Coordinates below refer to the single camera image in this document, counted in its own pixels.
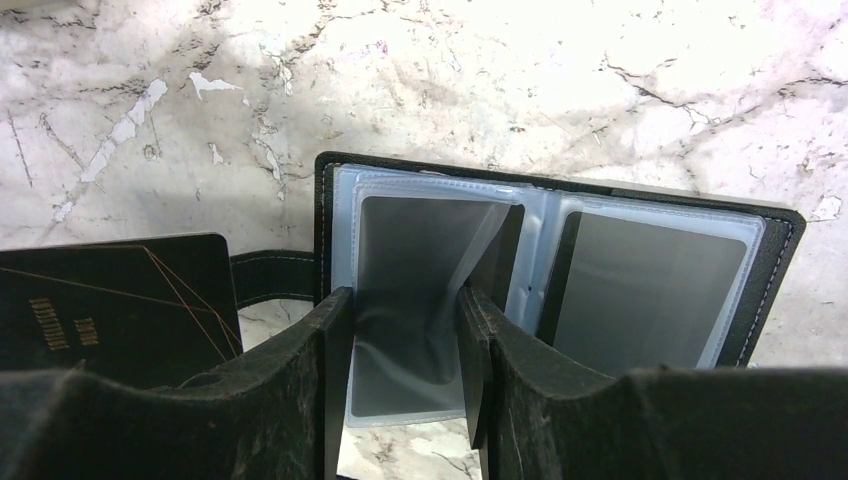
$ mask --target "white stitching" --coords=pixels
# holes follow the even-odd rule
[[[324,166],[324,170],[321,171],[321,199],[319,200],[318,204],[321,207],[321,223],[323,225],[321,228],[321,271],[318,272],[319,288],[321,291],[318,292],[318,298],[322,298],[324,296],[324,262],[327,261],[327,256],[324,254],[327,238],[327,210],[324,208],[324,193],[327,188],[327,169],[330,167],[338,167],[341,165],[341,163],[328,163]]]
[[[254,258],[248,258],[248,259],[245,259],[245,260],[239,260],[238,262],[233,262],[233,265],[241,265],[243,263],[255,262],[257,260],[279,260],[279,259],[282,259],[282,260],[297,260],[297,261],[300,261],[300,262],[311,262],[312,261],[311,258],[284,257],[284,256],[280,256],[280,255],[268,255],[266,257],[254,257]]]
[[[269,298],[280,298],[283,295],[285,295],[285,297],[281,298],[281,300],[287,300],[287,299],[290,299],[290,300],[297,300],[297,299],[312,300],[312,298],[313,298],[312,295],[306,295],[306,294],[303,294],[303,293],[286,293],[286,294],[283,294],[282,292],[266,293],[265,295],[258,295],[258,296],[251,297],[251,298],[248,298],[248,299],[245,299],[245,300],[240,300],[238,302],[238,305],[239,305],[238,308],[241,309],[242,307],[240,305],[244,305],[245,303],[250,303],[254,300],[264,300],[264,299],[269,299]]]
[[[757,328],[757,324],[760,321],[760,315],[763,312],[763,306],[768,299],[769,290],[771,290],[771,286],[774,284],[774,277],[777,276],[777,270],[780,268],[780,262],[783,260],[783,255],[786,253],[786,249],[789,248],[789,241],[792,239],[792,234],[795,232],[794,226],[787,222],[786,220],[780,220],[777,218],[769,218],[763,217],[767,220],[772,220],[775,222],[784,223],[789,226],[789,233],[786,234],[786,240],[783,242],[783,249],[780,251],[780,254],[777,256],[777,262],[774,264],[774,268],[771,271],[771,277],[769,278],[768,284],[766,285],[766,290],[763,292],[763,298],[760,299],[760,305],[757,307],[757,314],[754,315],[754,322],[751,324],[751,329],[748,331],[748,336],[745,337],[745,343],[742,345],[742,351],[739,353],[739,358],[736,359],[736,366],[742,363],[742,359],[745,357],[745,353],[748,351],[748,345],[751,343],[751,336],[754,334],[754,330]]]
[[[357,419],[368,418],[368,417],[356,417]],[[416,423],[424,423],[424,422],[434,422],[438,420],[453,420],[456,418],[463,418],[462,414],[453,414],[453,415],[445,415],[443,417],[427,417],[427,418],[416,418],[414,420],[399,420],[396,422],[388,421],[388,422],[368,422],[369,427],[390,427],[394,425],[412,425]]]

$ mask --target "marble surface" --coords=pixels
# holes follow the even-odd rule
[[[784,203],[760,366],[848,363],[846,2],[78,0],[0,13],[0,248],[312,247],[325,150]],[[267,338],[304,313],[242,317]],[[345,433],[358,478],[475,478],[462,422]]]

